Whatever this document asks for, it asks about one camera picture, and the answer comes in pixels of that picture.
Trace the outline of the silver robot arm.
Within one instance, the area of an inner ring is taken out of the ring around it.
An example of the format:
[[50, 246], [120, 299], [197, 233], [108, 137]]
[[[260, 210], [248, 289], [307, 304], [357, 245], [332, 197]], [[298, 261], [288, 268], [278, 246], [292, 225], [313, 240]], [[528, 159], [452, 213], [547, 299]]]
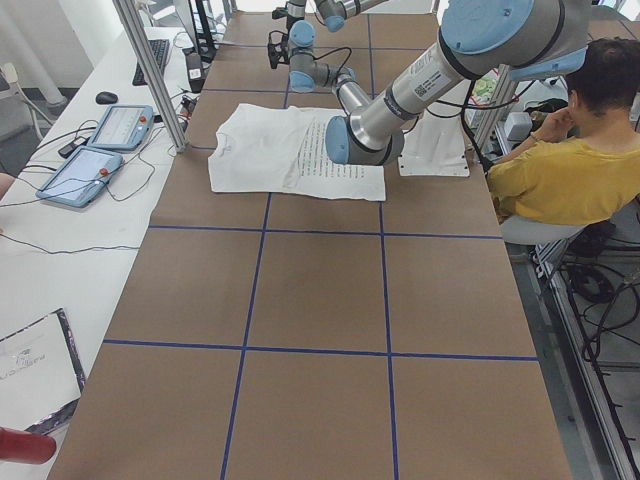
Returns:
[[514, 81], [578, 70], [584, 63], [591, 4], [588, 1], [452, 1], [435, 43], [370, 99], [349, 68], [313, 56], [314, 26], [306, 4], [289, 1], [274, 17], [287, 20], [285, 59], [297, 93], [331, 89], [344, 110], [326, 128], [330, 160], [381, 166], [404, 146], [402, 126], [417, 118], [463, 80], [477, 80], [507, 65]]
[[[337, 32], [347, 19], [385, 2], [386, 0], [315, 0], [313, 4], [326, 28], [330, 32]], [[275, 8], [271, 12], [271, 17], [273, 20], [285, 18], [286, 28], [290, 30], [297, 21], [305, 19], [306, 5], [306, 0], [286, 1], [283, 7]]]

